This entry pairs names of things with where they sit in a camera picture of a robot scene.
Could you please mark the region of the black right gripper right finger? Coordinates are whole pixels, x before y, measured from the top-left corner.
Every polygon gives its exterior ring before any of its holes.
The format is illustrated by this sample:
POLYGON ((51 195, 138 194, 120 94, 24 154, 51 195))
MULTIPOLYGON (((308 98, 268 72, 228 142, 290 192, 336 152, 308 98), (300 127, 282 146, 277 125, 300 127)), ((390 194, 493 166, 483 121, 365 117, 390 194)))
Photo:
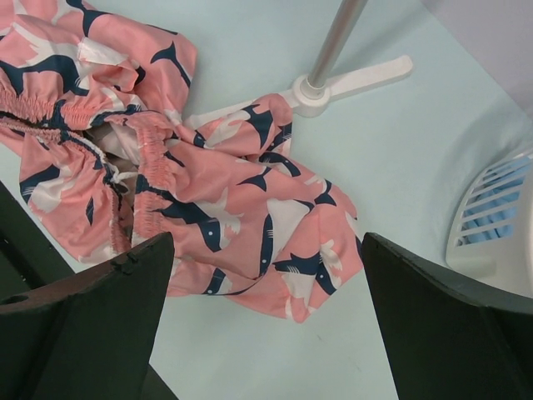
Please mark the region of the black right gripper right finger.
POLYGON ((373 232, 360 246, 400 399, 530 399, 532 300, 373 232))

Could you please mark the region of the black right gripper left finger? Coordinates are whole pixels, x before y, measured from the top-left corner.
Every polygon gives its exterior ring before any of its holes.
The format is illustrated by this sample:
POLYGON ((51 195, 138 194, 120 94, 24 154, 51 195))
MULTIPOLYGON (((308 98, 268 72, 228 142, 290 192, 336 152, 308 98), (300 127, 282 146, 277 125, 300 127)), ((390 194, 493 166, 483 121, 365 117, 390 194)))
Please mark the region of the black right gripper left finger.
POLYGON ((1 301, 3 399, 172 399, 150 366, 172 269, 165 232, 1 301))

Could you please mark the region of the pink shark print shorts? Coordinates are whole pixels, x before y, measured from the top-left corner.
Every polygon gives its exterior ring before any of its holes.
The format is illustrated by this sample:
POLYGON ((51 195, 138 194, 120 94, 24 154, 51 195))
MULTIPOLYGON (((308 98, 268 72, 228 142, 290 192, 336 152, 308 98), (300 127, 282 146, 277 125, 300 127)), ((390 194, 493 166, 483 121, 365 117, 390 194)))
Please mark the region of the pink shark print shorts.
POLYGON ((291 160, 278 94, 186 126, 196 57, 180 33, 84 1, 2 2, 1 141, 19 191, 80 263, 170 233, 169 295, 301 323, 362 270, 356 209, 291 160))

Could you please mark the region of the white plastic laundry basket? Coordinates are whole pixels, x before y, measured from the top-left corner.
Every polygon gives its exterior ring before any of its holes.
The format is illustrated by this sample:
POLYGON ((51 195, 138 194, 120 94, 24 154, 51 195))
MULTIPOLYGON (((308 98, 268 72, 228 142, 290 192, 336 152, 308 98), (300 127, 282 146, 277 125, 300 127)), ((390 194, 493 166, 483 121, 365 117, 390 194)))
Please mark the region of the white plastic laundry basket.
POLYGON ((532 146, 509 152, 472 181, 451 224, 446 263, 492 287, 532 296, 532 146))

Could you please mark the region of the light blue garment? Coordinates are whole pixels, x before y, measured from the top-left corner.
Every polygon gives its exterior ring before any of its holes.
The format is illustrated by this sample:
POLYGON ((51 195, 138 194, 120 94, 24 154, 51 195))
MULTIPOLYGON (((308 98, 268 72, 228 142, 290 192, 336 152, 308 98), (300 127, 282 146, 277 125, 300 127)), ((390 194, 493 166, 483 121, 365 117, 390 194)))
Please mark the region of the light blue garment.
POLYGON ((530 156, 514 157, 487 168, 466 194, 459 213, 457 244, 466 246, 511 237, 531 175, 530 156))

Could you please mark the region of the white clothes rack stand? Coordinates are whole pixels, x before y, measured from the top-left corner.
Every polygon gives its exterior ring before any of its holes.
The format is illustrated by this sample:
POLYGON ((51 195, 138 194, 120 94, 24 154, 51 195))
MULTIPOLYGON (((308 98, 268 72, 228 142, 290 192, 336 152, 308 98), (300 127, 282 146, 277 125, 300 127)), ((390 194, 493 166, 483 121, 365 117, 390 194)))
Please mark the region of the white clothes rack stand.
POLYGON ((365 6, 365 1, 341 2, 311 72, 301 75, 289 89, 279 93, 296 114, 305 118, 317 117, 332 102, 398 82, 413 71, 411 58, 403 55, 374 66, 329 76, 365 6))

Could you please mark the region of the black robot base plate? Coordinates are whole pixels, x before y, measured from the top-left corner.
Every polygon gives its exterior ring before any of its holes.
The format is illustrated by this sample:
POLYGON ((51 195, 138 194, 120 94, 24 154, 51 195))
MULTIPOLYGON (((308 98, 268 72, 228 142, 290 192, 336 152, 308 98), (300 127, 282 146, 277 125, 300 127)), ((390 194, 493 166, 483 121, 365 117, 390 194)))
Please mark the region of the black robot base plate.
POLYGON ((73 274, 15 197, 1 186, 1 299, 73 274))

